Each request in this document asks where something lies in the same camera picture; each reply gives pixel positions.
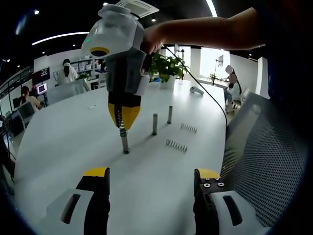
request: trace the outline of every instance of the black ceiling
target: black ceiling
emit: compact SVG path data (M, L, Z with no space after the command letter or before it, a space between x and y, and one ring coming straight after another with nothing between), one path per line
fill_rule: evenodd
M97 12L103 2L115 4L118 0L46 0L46 1L19 1L7 2L1 6L4 14L0 16L2 38L0 39L1 57L10 59L3 63L0 72L0 83L20 69L33 64L33 60L42 56L80 48L86 35L67 36L49 40L37 45L35 41L72 32L89 31L99 19ZM156 23L212 16L206 0L144 0L146 3L160 9L159 12L141 19L144 27L154 23L151 18L156 18ZM213 0L217 15L231 17L251 7L253 0ZM34 15L34 9L40 13ZM240 56L259 57L260 50L232 52Z

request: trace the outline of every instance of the compression spring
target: compression spring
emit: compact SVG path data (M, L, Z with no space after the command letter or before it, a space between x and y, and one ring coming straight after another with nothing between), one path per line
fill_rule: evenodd
M125 130L121 110L117 111L117 121L118 121L119 135L121 137L127 137L127 131Z
M189 126L189 125L184 124L184 123L181 124L180 128L181 128L181 129L186 129L186 130L188 130L188 131L192 131L192 132L194 132L194 133L197 132L197 128L196 128L196 127L194 127L194 126Z
M175 150L178 150L180 152L183 152L183 153L186 153L186 151L187 151L187 146L179 144L179 143L172 141L172 140L167 140L166 146L169 146L169 147L171 147Z

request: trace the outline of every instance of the metal peg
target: metal peg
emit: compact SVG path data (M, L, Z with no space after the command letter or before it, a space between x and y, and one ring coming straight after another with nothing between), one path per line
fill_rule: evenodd
M153 114L153 126L152 126L152 135L157 135L157 114Z
M167 124L172 123L172 112L173 112L173 107L169 106L168 107L168 119L167 119Z
M123 144L123 153L129 154L131 151L129 150L129 147L128 147L127 135L121 138L122 138L122 144Z

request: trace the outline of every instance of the human arm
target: human arm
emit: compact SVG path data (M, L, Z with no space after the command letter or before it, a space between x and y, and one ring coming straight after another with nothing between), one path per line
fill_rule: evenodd
M228 50L251 49L264 44L254 8L229 19L204 17L168 21L147 28L143 50L151 53L162 44L188 44Z

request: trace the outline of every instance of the human hand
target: human hand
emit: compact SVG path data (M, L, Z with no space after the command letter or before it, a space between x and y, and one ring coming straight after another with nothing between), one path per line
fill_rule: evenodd
M151 54L159 50L164 43L165 37L162 33L162 25L157 24L145 29L141 50L147 54Z

